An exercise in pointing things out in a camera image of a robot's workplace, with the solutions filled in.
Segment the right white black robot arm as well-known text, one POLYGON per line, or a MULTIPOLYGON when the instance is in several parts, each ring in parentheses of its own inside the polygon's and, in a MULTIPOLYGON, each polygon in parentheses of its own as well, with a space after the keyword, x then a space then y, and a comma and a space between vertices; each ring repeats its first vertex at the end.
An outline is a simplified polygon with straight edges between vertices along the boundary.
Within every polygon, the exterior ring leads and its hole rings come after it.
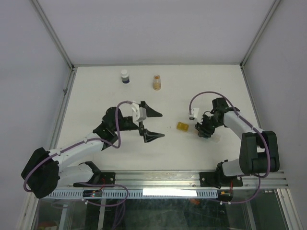
POLYGON ((231 129, 240 139, 239 157, 217 164, 214 172, 201 172, 202 187, 242 187, 242 177, 267 176, 280 168, 277 136, 253 126, 223 97, 212 101, 210 115, 199 115, 198 108, 189 109, 189 118, 196 120, 200 138, 211 138, 219 127, 231 129))

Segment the clear bottle yellow pills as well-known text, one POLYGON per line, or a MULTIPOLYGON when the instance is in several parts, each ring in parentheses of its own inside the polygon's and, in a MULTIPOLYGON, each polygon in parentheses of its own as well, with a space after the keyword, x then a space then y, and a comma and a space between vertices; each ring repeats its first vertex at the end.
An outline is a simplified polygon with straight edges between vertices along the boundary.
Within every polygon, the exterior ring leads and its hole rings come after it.
POLYGON ((161 77, 160 75, 154 75, 153 77, 153 89, 158 91, 161 89, 161 77))

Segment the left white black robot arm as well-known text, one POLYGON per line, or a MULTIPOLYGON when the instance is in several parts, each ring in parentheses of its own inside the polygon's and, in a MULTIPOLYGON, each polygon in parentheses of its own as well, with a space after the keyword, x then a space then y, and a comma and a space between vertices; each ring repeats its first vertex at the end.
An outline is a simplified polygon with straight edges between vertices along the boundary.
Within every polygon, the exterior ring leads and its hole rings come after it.
POLYGON ((131 106, 130 116, 123 116, 119 106, 110 107, 98 127, 82 140, 57 149, 46 150, 43 147, 36 149, 21 172, 24 191, 34 193, 36 198, 44 198, 56 188, 70 184, 95 186, 102 179, 102 171, 91 161, 77 166, 73 163, 109 147, 119 149, 123 131, 138 131, 145 143, 164 137, 164 134, 151 132, 143 125, 143 121, 147 118, 162 117, 160 112, 152 109, 145 101, 119 103, 123 104, 131 106))

